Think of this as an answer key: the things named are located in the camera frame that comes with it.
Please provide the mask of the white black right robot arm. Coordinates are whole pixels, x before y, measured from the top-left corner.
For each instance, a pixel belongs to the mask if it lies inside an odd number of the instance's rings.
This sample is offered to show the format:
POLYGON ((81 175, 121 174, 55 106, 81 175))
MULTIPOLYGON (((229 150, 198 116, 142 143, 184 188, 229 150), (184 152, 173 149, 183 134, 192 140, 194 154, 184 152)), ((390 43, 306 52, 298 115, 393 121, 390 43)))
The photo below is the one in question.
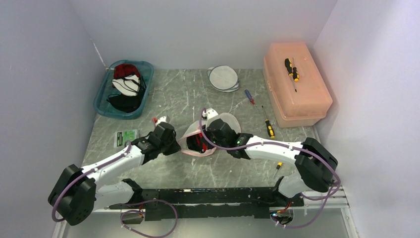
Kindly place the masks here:
POLYGON ((236 133, 221 119, 200 127, 207 143, 227 151, 237 159, 265 159, 293 165, 296 171, 276 183, 273 200, 284 206, 292 197, 306 190, 328 192, 340 183, 336 173, 337 160, 316 139, 303 142, 280 142, 249 133, 236 133))

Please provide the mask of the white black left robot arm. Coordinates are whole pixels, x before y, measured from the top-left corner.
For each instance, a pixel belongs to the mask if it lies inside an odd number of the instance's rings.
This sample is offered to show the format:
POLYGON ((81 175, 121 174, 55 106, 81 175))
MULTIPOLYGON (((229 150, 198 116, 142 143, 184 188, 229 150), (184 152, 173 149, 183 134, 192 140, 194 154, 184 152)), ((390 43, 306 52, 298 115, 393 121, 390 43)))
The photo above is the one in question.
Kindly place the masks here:
POLYGON ((92 211, 114 204, 126 204, 136 208, 142 202, 142 189, 131 179, 110 185, 109 182, 122 173, 181 150, 176 141, 175 128, 158 122, 147 136, 128 141, 121 151, 91 165, 67 166, 61 173, 50 195, 52 220, 67 221, 77 225, 92 211))

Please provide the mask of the pink zip mesh laundry bag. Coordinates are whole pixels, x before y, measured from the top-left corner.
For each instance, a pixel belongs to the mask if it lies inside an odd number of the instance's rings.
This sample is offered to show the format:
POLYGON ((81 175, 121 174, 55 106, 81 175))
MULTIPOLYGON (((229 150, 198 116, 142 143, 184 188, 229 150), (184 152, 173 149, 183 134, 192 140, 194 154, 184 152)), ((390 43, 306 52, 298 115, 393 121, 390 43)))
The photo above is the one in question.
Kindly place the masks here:
POLYGON ((231 141, 241 132, 238 120, 230 113, 219 114, 209 109, 204 115, 200 121, 192 123, 177 140, 183 154, 196 157, 209 156, 214 153, 216 147, 209 144, 205 136, 218 146, 229 147, 231 141))

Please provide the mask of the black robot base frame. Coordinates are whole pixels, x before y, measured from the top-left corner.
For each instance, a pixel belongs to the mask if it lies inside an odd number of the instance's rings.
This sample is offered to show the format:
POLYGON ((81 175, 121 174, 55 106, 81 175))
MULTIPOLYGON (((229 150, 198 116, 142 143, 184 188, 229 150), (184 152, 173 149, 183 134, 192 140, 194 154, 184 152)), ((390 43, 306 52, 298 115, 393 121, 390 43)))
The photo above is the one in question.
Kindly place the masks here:
POLYGON ((287 198, 274 187, 142 189, 126 204, 114 204, 111 210, 139 209, 146 221, 187 218, 253 217, 268 219, 276 208, 302 207, 300 195, 287 198))

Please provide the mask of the bright red bra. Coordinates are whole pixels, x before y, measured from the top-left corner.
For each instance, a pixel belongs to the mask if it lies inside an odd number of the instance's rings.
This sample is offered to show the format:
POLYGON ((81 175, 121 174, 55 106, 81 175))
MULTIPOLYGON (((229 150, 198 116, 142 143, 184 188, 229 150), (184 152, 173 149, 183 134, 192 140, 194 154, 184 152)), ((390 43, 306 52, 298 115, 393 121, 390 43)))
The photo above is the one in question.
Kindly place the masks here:
POLYGON ((192 137, 191 150, 195 150, 199 153, 204 153, 207 151, 207 144, 203 141, 203 134, 198 133, 192 137))

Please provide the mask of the white mesh blue zip laundry bag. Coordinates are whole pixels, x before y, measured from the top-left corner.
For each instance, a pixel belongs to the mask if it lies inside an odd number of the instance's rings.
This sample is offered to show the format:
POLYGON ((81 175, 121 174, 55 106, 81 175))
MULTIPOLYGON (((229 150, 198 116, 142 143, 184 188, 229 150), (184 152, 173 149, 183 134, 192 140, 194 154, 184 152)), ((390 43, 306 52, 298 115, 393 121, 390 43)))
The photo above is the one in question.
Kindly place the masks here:
POLYGON ((210 85, 220 92, 230 93, 239 88, 237 72, 227 65, 210 67, 207 70, 207 76, 210 85))

